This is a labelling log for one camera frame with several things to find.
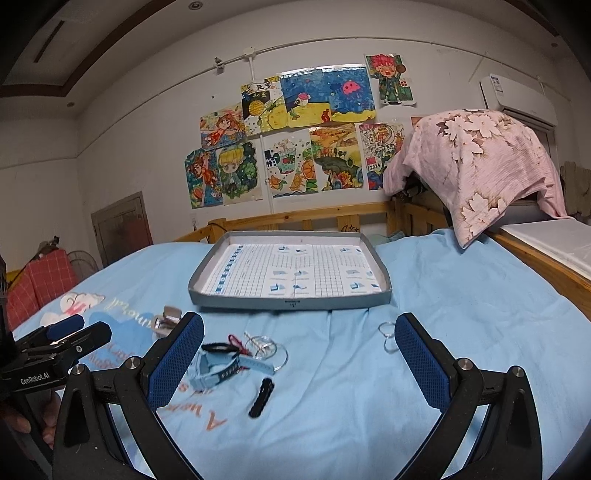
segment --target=children's drawing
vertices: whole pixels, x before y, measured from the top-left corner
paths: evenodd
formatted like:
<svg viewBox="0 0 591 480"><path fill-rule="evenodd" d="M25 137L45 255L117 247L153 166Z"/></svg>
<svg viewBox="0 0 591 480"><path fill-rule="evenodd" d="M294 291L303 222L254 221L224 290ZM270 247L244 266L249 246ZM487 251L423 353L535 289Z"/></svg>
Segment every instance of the children's drawing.
<svg viewBox="0 0 591 480"><path fill-rule="evenodd" d="M309 127L330 121L330 90L322 69L301 69L281 74L289 127Z"/></svg>
<svg viewBox="0 0 591 480"><path fill-rule="evenodd" d="M265 163L274 197L318 192L308 130L273 143Z"/></svg>
<svg viewBox="0 0 591 480"><path fill-rule="evenodd" d="M363 171L354 124L310 129L312 156L325 190L361 188Z"/></svg>
<svg viewBox="0 0 591 480"><path fill-rule="evenodd" d="M402 124L362 124L359 126L363 157L368 168L370 190L384 188L384 170L402 148L404 126Z"/></svg>
<svg viewBox="0 0 591 480"><path fill-rule="evenodd" d="M185 173L191 198L191 208L221 205L222 184L216 153L200 148L187 155Z"/></svg>
<svg viewBox="0 0 591 480"><path fill-rule="evenodd" d="M262 198L251 142L216 151L224 205Z"/></svg>
<svg viewBox="0 0 591 480"><path fill-rule="evenodd" d="M330 89L330 108L335 122L364 122L375 118L374 97L363 64L323 67Z"/></svg>
<svg viewBox="0 0 591 480"><path fill-rule="evenodd" d="M414 105L408 79L403 77L407 68L400 55L366 55L369 75L379 79L379 100L383 105Z"/></svg>
<svg viewBox="0 0 591 480"><path fill-rule="evenodd" d="M201 147L204 150L227 147L246 137L242 104L222 108L201 117Z"/></svg>
<svg viewBox="0 0 591 480"><path fill-rule="evenodd" d="M287 110L279 75L240 87L246 135L287 127Z"/></svg>

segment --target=wooden bed rail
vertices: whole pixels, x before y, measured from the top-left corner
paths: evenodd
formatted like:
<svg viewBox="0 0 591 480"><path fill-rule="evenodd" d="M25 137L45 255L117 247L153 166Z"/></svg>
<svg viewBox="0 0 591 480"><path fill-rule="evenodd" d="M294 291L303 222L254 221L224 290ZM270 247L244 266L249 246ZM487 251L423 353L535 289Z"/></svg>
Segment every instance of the wooden bed rail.
<svg viewBox="0 0 591 480"><path fill-rule="evenodd" d="M336 218L337 228L341 232L359 232L361 216L384 213L386 215L387 234L402 230L405 235L427 235L438 228L445 228L445 216L435 210L410 203L373 202L359 205L296 210L294 212L273 213L257 217L227 220L217 218L208 225L177 239L177 242L200 242L207 239L215 243L225 232L235 230L279 230L283 223L299 223L298 230L313 230L314 220Z"/></svg>

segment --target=blue bed sheet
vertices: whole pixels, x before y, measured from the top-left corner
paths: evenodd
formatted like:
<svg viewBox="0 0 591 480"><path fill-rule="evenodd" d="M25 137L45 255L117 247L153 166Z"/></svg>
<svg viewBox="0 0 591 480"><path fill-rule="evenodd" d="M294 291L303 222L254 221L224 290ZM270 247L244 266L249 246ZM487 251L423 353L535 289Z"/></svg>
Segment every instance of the blue bed sheet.
<svg viewBox="0 0 591 480"><path fill-rule="evenodd" d="M85 357L92 369L143 355L154 341L148 322L163 305L198 311L187 283L210 246L163 244L93 275L21 325L80 312L107 321L112 342ZM522 365L534 394L544 478L573 447L591 417L591 323L534 271L483 237L467 250L453 232L377 247L393 286L389 305L332 312L201 311L206 342L233 333L268 335L290 360L274 378L262 416L248 411L262 374L243 371L197 393L185 378L160 408L165 426L207 480L223 478L386 480L406 464L439 416L424 400L399 352L388 355L378 325L413 312L451 353L483 369ZM149 472L116 407L128 453ZM463 465L484 415L480 407L448 474Z"/></svg>

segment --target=fish drawing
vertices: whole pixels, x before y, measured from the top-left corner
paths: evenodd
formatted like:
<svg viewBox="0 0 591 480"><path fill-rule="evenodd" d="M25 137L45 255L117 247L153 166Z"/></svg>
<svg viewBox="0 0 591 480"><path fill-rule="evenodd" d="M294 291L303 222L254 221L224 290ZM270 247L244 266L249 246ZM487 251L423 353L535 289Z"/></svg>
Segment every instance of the fish drawing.
<svg viewBox="0 0 591 480"><path fill-rule="evenodd" d="M353 80L349 80L347 82L344 82L344 84L343 84L343 93L345 95L350 95L351 93L356 92L360 88L361 88L361 86L357 82L354 82Z"/></svg>

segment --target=door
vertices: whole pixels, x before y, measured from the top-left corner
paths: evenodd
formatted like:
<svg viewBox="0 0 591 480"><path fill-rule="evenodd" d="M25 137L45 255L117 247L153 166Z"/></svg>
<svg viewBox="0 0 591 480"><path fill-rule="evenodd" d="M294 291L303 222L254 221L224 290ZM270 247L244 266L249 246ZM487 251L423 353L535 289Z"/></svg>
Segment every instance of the door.
<svg viewBox="0 0 591 480"><path fill-rule="evenodd" d="M152 245L141 192L92 213L90 218L104 267Z"/></svg>

